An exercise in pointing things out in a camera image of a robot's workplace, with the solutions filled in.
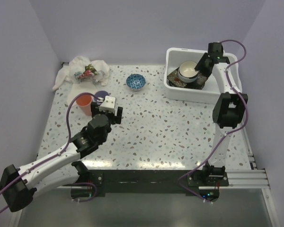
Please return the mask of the blue patterned small bowl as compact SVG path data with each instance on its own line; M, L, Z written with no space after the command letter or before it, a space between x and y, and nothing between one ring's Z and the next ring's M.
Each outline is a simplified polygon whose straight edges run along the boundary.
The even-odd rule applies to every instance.
M126 79L126 85L134 91L141 90L146 85L146 79L141 74L131 74Z

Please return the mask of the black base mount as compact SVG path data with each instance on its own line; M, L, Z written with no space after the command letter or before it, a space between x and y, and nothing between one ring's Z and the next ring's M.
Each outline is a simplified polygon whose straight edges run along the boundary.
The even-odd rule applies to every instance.
M199 195L213 202L220 196L220 187L229 186L227 174L205 176L202 170L86 170L79 171L76 183L92 183L98 197L107 193L167 193Z

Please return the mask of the cream bowl blue pattern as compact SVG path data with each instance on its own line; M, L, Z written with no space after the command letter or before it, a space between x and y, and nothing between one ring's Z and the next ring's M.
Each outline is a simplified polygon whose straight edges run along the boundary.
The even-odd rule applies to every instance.
M178 68L178 77L185 83L194 82L198 77L198 71L195 69L197 63L194 61L183 62Z

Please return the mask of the white floral cloth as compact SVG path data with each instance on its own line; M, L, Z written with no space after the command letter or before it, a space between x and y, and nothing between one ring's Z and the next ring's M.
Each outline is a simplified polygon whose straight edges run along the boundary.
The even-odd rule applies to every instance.
M64 82L72 84L66 104L79 94L98 92L96 86L107 86L110 76L110 67L104 60L91 61L84 56L76 56L67 65L58 71L53 91L56 91Z

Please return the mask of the aluminium frame rail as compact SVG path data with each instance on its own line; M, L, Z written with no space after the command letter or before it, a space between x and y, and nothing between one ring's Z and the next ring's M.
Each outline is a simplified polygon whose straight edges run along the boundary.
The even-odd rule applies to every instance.
M250 170L227 170L229 187L233 189L270 189L265 169L258 169L253 154L248 154Z

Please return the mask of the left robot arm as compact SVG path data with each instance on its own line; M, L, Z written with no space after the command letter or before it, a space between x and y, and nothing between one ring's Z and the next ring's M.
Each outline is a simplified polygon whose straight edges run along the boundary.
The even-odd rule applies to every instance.
M25 166L9 165L3 170L0 192L11 212L25 208L37 192L37 184L65 165L76 162L96 151L106 142L111 126L120 124L122 107L116 107L116 98L106 96L98 105L91 104L92 119L63 148Z

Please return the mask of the black floral square plate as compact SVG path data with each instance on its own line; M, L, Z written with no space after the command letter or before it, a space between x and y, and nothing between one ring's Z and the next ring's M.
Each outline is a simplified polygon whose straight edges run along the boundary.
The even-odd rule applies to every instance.
M178 76L178 68L167 75L168 85L177 88L202 90L207 80L208 77L205 77L202 74L197 74L197 78L195 81L191 83L185 83Z

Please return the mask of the purple plastic cup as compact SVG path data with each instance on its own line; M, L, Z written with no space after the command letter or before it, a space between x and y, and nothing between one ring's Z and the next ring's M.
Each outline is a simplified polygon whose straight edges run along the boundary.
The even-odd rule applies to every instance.
M104 91L104 90L98 91L98 92L95 94L95 97L103 98L103 99L105 99L106 96L109 96L109 93L106 92L106 91Z

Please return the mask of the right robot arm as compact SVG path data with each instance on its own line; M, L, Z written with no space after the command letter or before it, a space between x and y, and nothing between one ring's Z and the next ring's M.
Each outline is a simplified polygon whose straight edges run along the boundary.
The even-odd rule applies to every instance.
M224 55L222 43L208 44L207 53L198 62L196 69L206 76L212 74L216 79L220 96L213 109L215 123L213 149L204 161L201 170L193 173L193 179L200 181L200 186L227 185L225 163L231 134L241 130L246 111L248 96L243 94L235 83L230 67L234 65Z

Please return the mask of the white plastic bin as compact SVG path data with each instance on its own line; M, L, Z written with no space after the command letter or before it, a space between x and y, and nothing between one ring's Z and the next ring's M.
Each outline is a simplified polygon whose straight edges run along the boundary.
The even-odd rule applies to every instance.
M171 87L167 76L177 69L185 61L199 62L205 50L193 50L183 48L169 48L166 52L166 69L164 73L165 95L168 99L216 104L220 91L216 78L211 75L202 90Z

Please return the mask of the orange plastic cup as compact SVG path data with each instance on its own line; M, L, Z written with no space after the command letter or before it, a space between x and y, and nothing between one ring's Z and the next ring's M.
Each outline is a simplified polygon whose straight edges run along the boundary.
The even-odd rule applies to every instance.
M91 116L91 103L92 103L92 96L90 95L81 95L76 99L76 104L79 106L81 111L86 116Z

